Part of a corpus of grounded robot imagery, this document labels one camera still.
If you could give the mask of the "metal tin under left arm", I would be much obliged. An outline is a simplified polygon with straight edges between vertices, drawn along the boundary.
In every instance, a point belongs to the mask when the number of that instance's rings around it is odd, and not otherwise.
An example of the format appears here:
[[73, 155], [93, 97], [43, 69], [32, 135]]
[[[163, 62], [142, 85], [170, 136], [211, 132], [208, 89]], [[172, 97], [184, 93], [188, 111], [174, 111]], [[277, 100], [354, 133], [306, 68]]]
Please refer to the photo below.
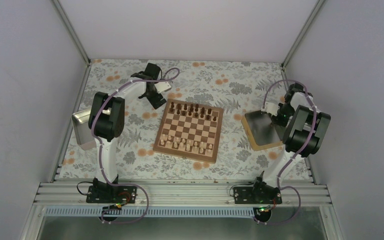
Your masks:
[[75, 138], [83, 150], [96, 146], [103, 153], [111, 152], [124, 129], [123, 111], [109, 108], [98, 114], [99, 110], [99, 107], [89, 108], [71, 116]]

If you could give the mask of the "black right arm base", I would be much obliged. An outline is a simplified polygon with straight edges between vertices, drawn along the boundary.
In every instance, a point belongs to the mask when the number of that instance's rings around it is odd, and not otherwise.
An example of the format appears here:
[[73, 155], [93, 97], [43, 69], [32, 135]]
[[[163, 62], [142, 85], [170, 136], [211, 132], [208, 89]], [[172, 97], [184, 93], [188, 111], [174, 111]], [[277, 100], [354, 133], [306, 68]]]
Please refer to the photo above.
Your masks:
[[268, 185], [262, 187], [235, 186], [233, 198], [237, 205], [279, 205], [283, 203], [280, 190]]

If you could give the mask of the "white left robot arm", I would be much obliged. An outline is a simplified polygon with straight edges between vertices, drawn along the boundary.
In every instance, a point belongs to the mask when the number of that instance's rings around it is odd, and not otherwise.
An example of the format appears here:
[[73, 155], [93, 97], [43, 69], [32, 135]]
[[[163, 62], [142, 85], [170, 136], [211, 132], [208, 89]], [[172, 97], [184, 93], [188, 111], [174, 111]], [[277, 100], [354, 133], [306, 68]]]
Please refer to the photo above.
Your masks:
[[136, 72], [112, 94], [98, 91], [93, 98], [88, 127], [97, 146], [98, 169], [95, 179], [105, 183], [99, 190], [99, 196], [111, 203], [119, 197], [118, 171], [116, 167], [116, 145], [125, 126], [126, 101], [146, 98], [156, 110], [167, 100], [162, 92], [170, 89], [169, 81], [180, 74], [177, 71], [172, 78], [166, 79], [166, 73], [154, 64], [148, 63], [144, 71]]

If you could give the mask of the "yellow metal tin box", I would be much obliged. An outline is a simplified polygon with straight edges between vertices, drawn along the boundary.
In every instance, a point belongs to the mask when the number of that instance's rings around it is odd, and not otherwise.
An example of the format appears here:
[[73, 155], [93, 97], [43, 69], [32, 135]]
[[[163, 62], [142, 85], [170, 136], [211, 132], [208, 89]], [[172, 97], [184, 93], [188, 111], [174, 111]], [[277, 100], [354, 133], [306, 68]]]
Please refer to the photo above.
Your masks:
[[267, 113], [247, 112], [241, 122], [252, 150], [263, 151], [283, 145], [278, 133], [281, 127], [275, 126]]

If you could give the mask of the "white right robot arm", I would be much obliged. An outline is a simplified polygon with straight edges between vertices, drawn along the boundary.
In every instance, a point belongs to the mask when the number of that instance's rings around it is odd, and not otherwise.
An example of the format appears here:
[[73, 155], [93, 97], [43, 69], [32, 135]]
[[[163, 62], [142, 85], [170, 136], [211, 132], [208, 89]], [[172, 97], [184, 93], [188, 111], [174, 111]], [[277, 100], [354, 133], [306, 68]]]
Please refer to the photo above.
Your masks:
[[271, 187], [280, 187], [284, 177], [295, 165], [320, 149], [331, 116], [318, 109], [306, 86], [293, 80], [283, 103], [272, 103], [264, 97], [261, 112], [276, 127], [284, 127], [281, 137], [283, 151], [262, 173], [262, 180]]

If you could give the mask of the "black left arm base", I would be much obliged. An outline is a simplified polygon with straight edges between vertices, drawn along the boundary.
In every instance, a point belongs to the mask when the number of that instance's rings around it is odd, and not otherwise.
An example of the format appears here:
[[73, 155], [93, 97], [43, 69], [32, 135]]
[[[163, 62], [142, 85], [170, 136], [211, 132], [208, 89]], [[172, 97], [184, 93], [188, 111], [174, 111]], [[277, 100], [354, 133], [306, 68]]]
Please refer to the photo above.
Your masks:
[[92, 185], [88, 188], [85, 201], [98, 204], [134, 204], [136, 195], [136, 186]]

